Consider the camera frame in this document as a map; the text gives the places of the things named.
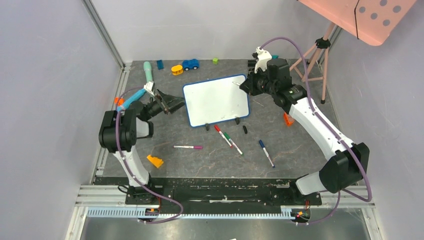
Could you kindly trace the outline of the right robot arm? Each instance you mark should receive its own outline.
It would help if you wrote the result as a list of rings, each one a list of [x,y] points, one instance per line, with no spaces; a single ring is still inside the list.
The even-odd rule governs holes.
[[[239,88],[251,96],[270,95],[277,106],[309,133],[327,159],[321,170],[299,177],[290,186],[288,196],[293,203],[302,204],[312,193],[335,194],[365,179],[368,146],[354,143],[329,122],[308,97],[308,91],[292,83],[285,59],[256,60]]]

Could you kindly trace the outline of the blue framed whiteboard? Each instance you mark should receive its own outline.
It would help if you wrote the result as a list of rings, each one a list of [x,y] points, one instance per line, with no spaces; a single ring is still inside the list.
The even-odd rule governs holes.
[[[243,83],[244,74],[185,84],[182,87],[189,125],[202,127],[250,115],[249,96],[232,82]]]

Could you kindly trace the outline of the black marker cap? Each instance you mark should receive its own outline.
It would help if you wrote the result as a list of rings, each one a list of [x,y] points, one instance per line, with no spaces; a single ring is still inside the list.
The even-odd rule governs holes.
[[[248,129],[247,129],[247,127],[246,127],[245,125],[243,125],[243,126],[242,126],[242,129],[243,129],[243,132],[244,132],[245,134],[247,134],[247,133],[248,133]]]

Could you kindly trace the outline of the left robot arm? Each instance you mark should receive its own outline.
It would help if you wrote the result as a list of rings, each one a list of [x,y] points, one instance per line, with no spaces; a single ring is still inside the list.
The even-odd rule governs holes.
[[[98,134],[100,146],[117,158],[128,178],[128,185],[118,189],[127,195],[128,200],[140,200],[143,204],[151,204],[163,197],[152,187],[151,174],[143,166],[136,149],[137,140],[153,137],[153,117],[160,113],[173,114],[185,105],[183,97],[160,90],[150,99],[146,104],[135,100],[129,106],[121,105],[116,110],[106,111]]]

